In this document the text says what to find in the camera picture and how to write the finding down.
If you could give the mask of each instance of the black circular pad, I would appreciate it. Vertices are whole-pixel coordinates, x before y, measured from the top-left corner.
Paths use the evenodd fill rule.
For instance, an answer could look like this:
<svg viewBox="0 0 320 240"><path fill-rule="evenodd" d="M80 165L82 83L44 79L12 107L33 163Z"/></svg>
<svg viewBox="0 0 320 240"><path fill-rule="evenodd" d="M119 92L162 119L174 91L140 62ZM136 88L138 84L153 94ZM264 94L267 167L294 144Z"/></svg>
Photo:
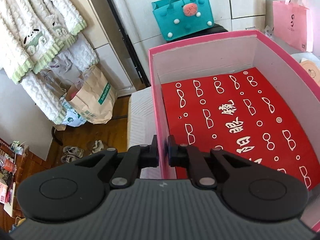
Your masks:
<svg viewBox="0 0 320 240"><path fill-rule="evenodd" d="M71 179L55 178L42 183L40 192L46 198L63 199L72 196L78 189L78 185Z"/></svg>
<svg viewBox="0 0 320 240"><path fill-rule="evenodd" d="M92 168L68 163L24 180L17 198L26 217L63 222L92 212L102 202L107 187Z"/></svg>
<svg viewBox="0 0 320 240"><path fill-rule="evenodd" d="M277 200L287 192L287 188L281 182L273 179L258 179L249 185L250 193L263 200Z"/></svg>
<svg viewBox="0 0 320 240"><path fill-rule="evenodd" d="M272 222L299 217L307 204L308 190L298 179L254 163L232 170L222 197L239 215Z"/></svg>

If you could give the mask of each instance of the plastic bottle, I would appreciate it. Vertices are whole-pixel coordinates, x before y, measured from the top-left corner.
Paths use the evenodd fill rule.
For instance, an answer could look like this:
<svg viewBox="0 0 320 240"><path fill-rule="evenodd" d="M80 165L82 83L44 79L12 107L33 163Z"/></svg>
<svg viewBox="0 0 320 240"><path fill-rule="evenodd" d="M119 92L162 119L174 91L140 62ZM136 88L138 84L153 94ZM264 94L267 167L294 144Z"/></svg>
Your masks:
<svg viewBox="0 0 320 240"><path fill-rule="evenodd" d="M17 165L6 159L3 155L0 155L0 166L9 172L12 172L13 174L17 170Z"/></svg>

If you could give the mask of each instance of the metal pivot screw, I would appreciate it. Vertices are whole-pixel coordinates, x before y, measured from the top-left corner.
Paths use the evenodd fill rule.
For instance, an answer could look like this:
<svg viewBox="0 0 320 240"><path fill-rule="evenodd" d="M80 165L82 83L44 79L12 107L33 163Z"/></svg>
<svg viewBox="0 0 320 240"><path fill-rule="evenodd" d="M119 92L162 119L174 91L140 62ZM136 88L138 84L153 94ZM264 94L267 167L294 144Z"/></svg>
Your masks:
<svg viewBox="0 0 320 240"><path fill-rule="evenodd" d="M125 184L127 184L127 179L125 178L121 178L121 177L117 177L117 178L114 178L111 183L115 186L123 186Z"/></svg>
<svg viewBox="0 0 320 240"><path fill-rule="evenodd" d="M216 181L213 178L201 178L199 179L199 183L203 186L212 186L216 183Z"/></svg>

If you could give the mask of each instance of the cartoon animal print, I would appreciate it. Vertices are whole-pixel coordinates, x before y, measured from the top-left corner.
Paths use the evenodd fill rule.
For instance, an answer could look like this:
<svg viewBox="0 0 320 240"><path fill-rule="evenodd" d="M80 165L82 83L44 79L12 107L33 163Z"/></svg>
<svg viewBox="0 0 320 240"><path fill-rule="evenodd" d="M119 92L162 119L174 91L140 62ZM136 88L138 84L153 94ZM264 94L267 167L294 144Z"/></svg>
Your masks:
<svg viewBox="0 0 320 240"><path fill-rule="evenodd" d="M59 37L62 36L62 35L67 35L68 34L67 30L65 28L62 28L60 23L54 21L52 23L52 26L53 26L54 31L56 32L56 34Z"/></svg>
<svg viewBox="0 0 320 240"><path fill-rule="evenodd" d="M33 29L32 33L26 36L23 40L23 44L25 44L25 48L30 55L36 53L39 48L39 44L45 44L46 42L47 39L39 29Z"/></svg>

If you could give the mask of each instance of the pink paper bag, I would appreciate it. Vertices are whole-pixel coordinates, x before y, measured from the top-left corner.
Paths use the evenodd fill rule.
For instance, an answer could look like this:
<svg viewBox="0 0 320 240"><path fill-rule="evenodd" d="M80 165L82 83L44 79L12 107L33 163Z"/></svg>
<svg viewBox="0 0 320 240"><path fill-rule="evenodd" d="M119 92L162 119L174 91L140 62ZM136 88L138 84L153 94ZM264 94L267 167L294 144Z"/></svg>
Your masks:
<svg viewBox="0 0 320 240"><path fill-rule="evenodd" d="M302 5L285 1L273 1L273 24L275 36L303 52L313 50L311 11Z"/></svg>

